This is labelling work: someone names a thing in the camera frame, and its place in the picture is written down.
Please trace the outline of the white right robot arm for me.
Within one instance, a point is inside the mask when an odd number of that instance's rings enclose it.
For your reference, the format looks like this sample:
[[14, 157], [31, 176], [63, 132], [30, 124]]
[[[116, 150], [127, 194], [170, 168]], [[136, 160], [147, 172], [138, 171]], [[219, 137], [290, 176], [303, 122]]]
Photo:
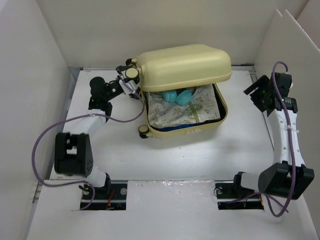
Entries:
[[243, 197], [251, 191], [287, 198], [291, 187], [292, 200], [297, 200], [315, 177], [302, 158], [297, 130], [298, 105], [289, 97], [292, 76], [276, 72], [271, 77], [261, 76], [244, 93], [253, 104], [267, 114], [273, 138], [273, 163], [260, 174], [238, 172], [231, 184], [231, 191]]

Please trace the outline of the cream printed zip jacket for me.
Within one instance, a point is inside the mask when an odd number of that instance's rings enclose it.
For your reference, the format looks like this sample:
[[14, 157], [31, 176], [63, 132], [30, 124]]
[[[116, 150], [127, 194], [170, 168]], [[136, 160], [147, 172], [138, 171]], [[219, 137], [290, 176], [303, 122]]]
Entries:
[[177, 128], [221, 119], [222, 114], [212, 85], [189, 90], [193, 93], [192, 100], [185, 106], [166, 102], [161, 92], [147, 93], [147, 116], [150, 126], [155, 129]]

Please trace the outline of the teal and white headphones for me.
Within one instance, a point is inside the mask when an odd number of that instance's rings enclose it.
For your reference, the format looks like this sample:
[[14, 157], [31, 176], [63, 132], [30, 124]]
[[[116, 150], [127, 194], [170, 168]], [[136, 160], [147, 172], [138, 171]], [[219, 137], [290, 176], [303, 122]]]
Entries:
[[167, 103], [186, 106], [193, 100], [196, 90], [197, 87], [179, 88], [162, 91], [161, 94], [163, 100]]

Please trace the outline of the royal blue printed shirt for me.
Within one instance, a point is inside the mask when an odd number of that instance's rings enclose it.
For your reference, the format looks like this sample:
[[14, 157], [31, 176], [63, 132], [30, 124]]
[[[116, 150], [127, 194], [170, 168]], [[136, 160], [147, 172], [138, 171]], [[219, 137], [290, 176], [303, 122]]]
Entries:
[[178, 125], [178, 126], [159, 128], [158, 130], [160, 132], [169, 132], [169, 131], [175, 131], [175, 130], [180, 130], [180, 129], [185, 129], [185, 128], [196, 127], [198, 125], [199, 124], [183, 124], [183, 125]]

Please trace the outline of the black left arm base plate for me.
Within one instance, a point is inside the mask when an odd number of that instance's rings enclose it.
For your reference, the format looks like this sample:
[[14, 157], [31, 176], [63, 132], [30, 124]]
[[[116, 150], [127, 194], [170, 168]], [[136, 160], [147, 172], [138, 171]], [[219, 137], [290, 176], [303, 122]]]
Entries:
[[86, 211], [125, 211], [127, 206], [127, 181], [111, 181], [109, 191], [95, 188], [95, 196], [90, 203], [93, 191], [87, 185], [78, 186], [82, 190], [80, 210]]

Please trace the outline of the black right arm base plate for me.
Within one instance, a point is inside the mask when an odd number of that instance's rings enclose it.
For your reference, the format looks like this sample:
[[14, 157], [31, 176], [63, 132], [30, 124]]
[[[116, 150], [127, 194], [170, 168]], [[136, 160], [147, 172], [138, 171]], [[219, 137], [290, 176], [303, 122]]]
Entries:
[[264, 210], [262, 197], [256, 185], [245, 187], [246, 173], [238, 172], [232, 180], [216, 180], [213, 194], [218, 210]]

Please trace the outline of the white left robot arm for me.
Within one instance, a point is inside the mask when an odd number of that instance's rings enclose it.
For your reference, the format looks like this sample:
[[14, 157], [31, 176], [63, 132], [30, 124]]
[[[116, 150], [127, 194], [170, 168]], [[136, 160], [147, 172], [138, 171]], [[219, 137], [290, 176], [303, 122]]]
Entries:
[[93, 185], [95, 194], [107, 198], [111, 194], [110, 176], [94, 167], [90, 138], [111, 117], [111, 100], [121, 94], [138, 93], [139, 71], [134, 65], [118, 66], [115, 80], [107, 83], [100, 77], [90, 80], [91, 97], [88, 117], [82, 118], [69, 132], [55, 137], [54, 170], [57, 174], [77, 176]]

